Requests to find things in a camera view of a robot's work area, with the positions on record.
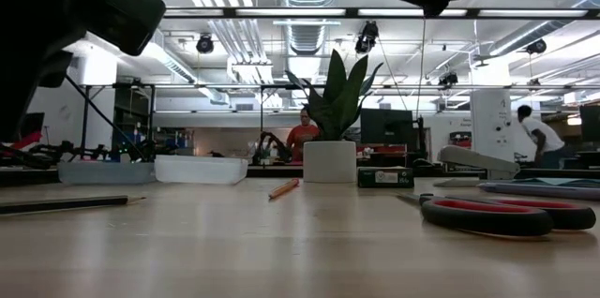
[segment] red shirt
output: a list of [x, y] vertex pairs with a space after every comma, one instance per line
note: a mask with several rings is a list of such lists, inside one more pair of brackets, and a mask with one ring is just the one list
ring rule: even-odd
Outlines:
[[292, 148], [292, 161], [302, 161], [304, 142], [313, 141], [319, 135], [319, 128], [313, 125], [296, 126], [288, 135], [288, 147]]

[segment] green box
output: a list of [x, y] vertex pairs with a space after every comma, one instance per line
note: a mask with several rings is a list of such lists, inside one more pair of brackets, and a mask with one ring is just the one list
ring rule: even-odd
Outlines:
[[358, 186], [413, 188], [413, 170], [403, 167], [359, 167]]

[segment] white pot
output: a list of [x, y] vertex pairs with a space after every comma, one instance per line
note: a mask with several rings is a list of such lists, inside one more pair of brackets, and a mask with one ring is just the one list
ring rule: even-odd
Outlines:
[[306, 142], [304, 181], [313, 183], [355, 183], [356, 143]]

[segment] clear plastic container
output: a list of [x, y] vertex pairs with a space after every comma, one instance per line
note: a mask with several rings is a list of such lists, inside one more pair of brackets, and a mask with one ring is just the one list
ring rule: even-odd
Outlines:
[[241, 158], [157, 156], [160, 182], [235, 185], [246, 178], [248, 162]]
[[58, 178], [70, 185], [139, 185], [157, 181], [154, 163], [61, 162]]

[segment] table surface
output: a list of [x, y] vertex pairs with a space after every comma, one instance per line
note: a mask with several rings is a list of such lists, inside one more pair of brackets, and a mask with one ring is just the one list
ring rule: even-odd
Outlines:
[[[437, 189], [416, 179], [415, 193]], [[236, 186], [26, 186], [0, 201], [128, 194], [106, 207], [0, 217], [5, 297], [599, 297], [599, 228], [502, 239], [423, 222], [397, 189], [282, 179]]]

